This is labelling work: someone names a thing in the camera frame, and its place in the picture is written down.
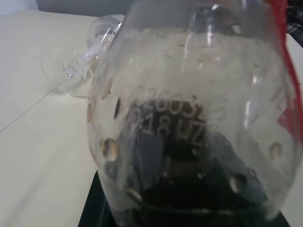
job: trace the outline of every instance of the dark object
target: dark object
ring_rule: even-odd
[[[287,24],[287,33],[303,47],[303,1],[288,1]]]
[[[98,174],[95,174],[78,227],[117,227],[107,205]],[[271,227],[290,227],[280,213]]]

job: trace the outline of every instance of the red object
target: red object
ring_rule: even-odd
[[[267,0],[267,2],[271,5],[273,12],[275,14],[275,21],[277,24],[278,32],[279,32],[279,40],[281,42],[283,58],[285,64],[288,68],[289,75],[291,76],[291,80],[295,90],[295,99],[294,107],[295,107],[295,115],[299,122],[299,130],[300,130],[300,141],[303,144],[303,110],[302,110],[302,100],[301,100],[301,92],[299,87],[299,81],[296,76],[292,61],[287,51],[286,47],[286,26],[287,26],[287,17],[286,17],[286,10],[287,10],[287,0]],[[293,127],[290,125],[292,122],[292,115],[291,109],[287,108],[285,112],[282,114],[278,122],[285,127],[293,136],[294,130]]]

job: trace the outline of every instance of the white surface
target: white surface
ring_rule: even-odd
[[[1,227],[78,224],[96,171],[87,148],[86,100],[47,95],[53,87],[39,54],[54,43],[84,49],[94,19],[38,11],[0,18],[0,131],[9,125],[0,132]],[[288,46],[303,81],[303,49],[292,38]],[[303,168],[283,208],[292,227],[302,227],[302,188]]]
[[[40,68],[46,46],[86,48],[94,17],[25,10],[0,17],[0,131],[49,93]]]
[[[36,0],[0,0],[0,16],[15,13],[23,9],[36,9]]]
[[[303,48],[290,35],[287,35],[287,46],[296,69],[297,76],[303,84]],[[301,165],[294,186],[282,208],[282,212],[291,227],[302,227],[302,210],[303,166]]]

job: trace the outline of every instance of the printed number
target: printed number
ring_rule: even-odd
[[[195,114],[197,113],[196,101],[197,101],[197,96],[191,96],[191,101],[189,101],[191,111],[188,111],[188,112],[183,111],[183,116],[188,117],[188,118],[195,116]]]
[[[201,134],[203,133],[204,123],[203,122],[193,122],[193,124],[195,126],[198,126],[198,130],[194,134],[191,144],[201,147],[202,141],[199,141],[199,137],[201,137]]]
[[[189,127],[187,128],[186,125],[184,125],[183,120],[179,119],[176,138],[181,140],[188,140],[192,129],[193,129],[192,122],[189,123]]]
[[[165,94],[168,95],[168,92],[164,91],[158,97],[156,108],[157,108],[157,111],[159,111],[159,112],[163,112],[163,111],[167,110],[169,102],[167,99],[164,98]]]
[[[157,129],[158,135],[168,136],[170,134],[169,126],[171,119],[168,116],[162,116],[160,118],[160,126]]]
[[[145,109],[148,109],[148,110],[153,110],[153,106],[151,105],[151,101],[153,101],[156,97],[156,90],[154,88],[149,88],[147,90],[147,97],[146,97],[146,103],[144,105],[144,108]]]
[[[153,125],[153,113],[150,113],[149,115],[147,115],[145,117],[145,119],[148,121],[148,127],[147,129],[143,129],[143,133],[148,134],[148,135],[153,135],[153,129],[152,129],[152,125]]]
[[[172,101],[169,105],[169,111],[172,115],[177,115],[183,108],[183,100],[180,94],[176,94],[172,97]]]

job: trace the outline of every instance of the plaid fabric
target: plaid fabric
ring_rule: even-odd
[[[303,0],[288,1],[287,24],[287,33],[303,47]]]

